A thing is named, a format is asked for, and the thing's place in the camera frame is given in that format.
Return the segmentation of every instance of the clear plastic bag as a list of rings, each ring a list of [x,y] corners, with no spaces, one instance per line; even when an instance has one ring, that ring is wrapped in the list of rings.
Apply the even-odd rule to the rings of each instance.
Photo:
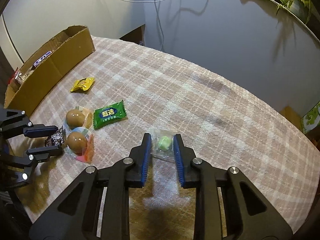
[[[46,140],[45,140],[45,146],[57,146],[60,145],[63,147],[64,144],[64,137],[63,137],[63,126],[59,130],[57,130],[54,134],[50,135]]]
[[[87,139],[87,145],[82,149],[81,153],[79,152],[75,153],[70,149],[70,147],[67,144],[67,146],[64,149],[64,152],[74,157],[78,161],[81,161],[84,163],[91,163],[92,157],[94,155],[93,134],[91,133],[91,131],[85,127],[76,127],[71,131],[66,130],[65,132],[66,132],[67,142],[68,142],[68,136],[72,132],[78,132],[78,133],[81,133]]]
[[[34,72],[34,70],[45,60],[53,51],[48,51],[39,58],[25,73],[22,73],[18,68],[14,73],[14,78],[11,80],[11,87],[17,92],[26,79]]]
[[[173,153],[173,136],[177,133],[174,128],[158,126],[150,131],[152,138],[152,156],[164,161],[175,162]]]
[[[67,118],[65,118],[63,126],[66,135],[66,147],[64,148],[64,152],[74,157],[78,161],[90,163],[94,155],[93,134],[89,130],[92,125],[92,111],[82,106],[77,106],[75,110],[78,110],[78,112],[80,111],[83,114],[84,121],[81,122],[81,126],[69,127]],[[74,151],[74,149],[72,150],[68,145],[68,137],[73,132],[81,133],[87,140],[86,147],[83,147],[80,152]]]

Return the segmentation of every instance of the white wall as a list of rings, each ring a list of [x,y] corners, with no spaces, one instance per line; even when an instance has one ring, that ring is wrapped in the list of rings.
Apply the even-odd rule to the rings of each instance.
[[[145,23],[142,4],[120,0],[10,0],[3,15],[24,61],[71,25],[87,25],[94,36],[118,39]]]
[[[224,76],[277,111],[289,105],[304,115],[320,100],[319,44],[290,14],[276,17],[275,7],[265,0],[165,0],[159,7],[164,50]],[[146,23],[146,46],[161,46],[153,3],[10,0],[4,19],[23,60],[74,24],[120,38]]]
[[[13,70],[21,68],[23,62],[11,42],[3,15],[0,16],[0,46]]]
[[[160,49],[154,4],[145,4],[146,46]],[[264,100],[304,115],[320,101],[319,44],[266,0],[165,0],[164,51],[207,68]]]

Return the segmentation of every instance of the plastic wrapper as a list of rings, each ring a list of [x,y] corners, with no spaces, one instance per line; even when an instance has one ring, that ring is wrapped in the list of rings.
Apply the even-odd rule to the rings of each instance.
[[[64,144],[63,126],[45,140],[45,146],[62,146]]]
[[[175,162],[173,153],[173,136],[177,134],[174,128],[158,126],[150,131],[152,138],[151,155],[168,162]]]
[[[73,130],[76,127],[80,127],[80,126],[83,126],[87,129],[89,129],[91,127],[93,115],[92,115],[92,111],[90,109],[85,108],[83,106],[77,106],[75,109],[71,109],[71,110],[80,111],[84,115],[84,121],[81,125],[76,125],[74,127],[70,127],[70,125],[69,125],[70,123],[68,124],[67,116],[66,116],[66,118],[64,120],[64,125],[63,125],[65,127],[66,133],[69,134],[71,132],[71,130]]]
[[[91,131],[85,127],[77,127],[71,130],[70,133],[66,131],[66,137],[68,141],[68,136],[72,132],[79,132],[81,133],[86,139],[87,139],[87,145],[86,147],[83,147],[82,152],[73,152],[69,145],[65,147],[64,152],[69,154],[70,156],[74,157],[76,160],[84,162],[84,163],[91,163],[92,157],[94,155],[94,144],[93,144],[93,134]]]
[[[96,111],[94,111],[93,114],[94,129],[100,129],[101,127],[104,127],[107,124],[121,120],[126,116],[127,113],[124,109],[123,100],[113,105],[97,109]]]
[[[15,91],[18,91],[21,85],[26,81],[26,79],[33,73],[33,71],[40,65],[42,61],[44,61],[50,54],[52,53],[49,50],[46,54],[44,54],[41,58],[39,58],[24,74],[17,69],[14,73],[14,78],[12,79],[12,87]]]
[[[92,86],[93,82],[94,82],[94,77],[76,80],[75,83],[73,84],[73,87],[71,88],[70,92],[73,92],[73,91],[76,91],[79,89],[81,89],[83,91],[87,91]]]

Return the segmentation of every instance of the black snack packet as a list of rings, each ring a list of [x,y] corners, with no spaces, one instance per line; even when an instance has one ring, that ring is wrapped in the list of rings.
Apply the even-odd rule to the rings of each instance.
[[[56,145],[62,146],[64,144],[62,132],[63,132],[63,126],[45,140],[45,146],[46,147],[56,146]]]

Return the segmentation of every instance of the potted plant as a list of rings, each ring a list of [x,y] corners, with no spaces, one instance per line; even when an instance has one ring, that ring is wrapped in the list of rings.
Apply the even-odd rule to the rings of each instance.
[[[312,2],[311,0],[280,0],[276,7],[276,14],[280,8],[287,8],[303,23],[307,24],[311,17]]]

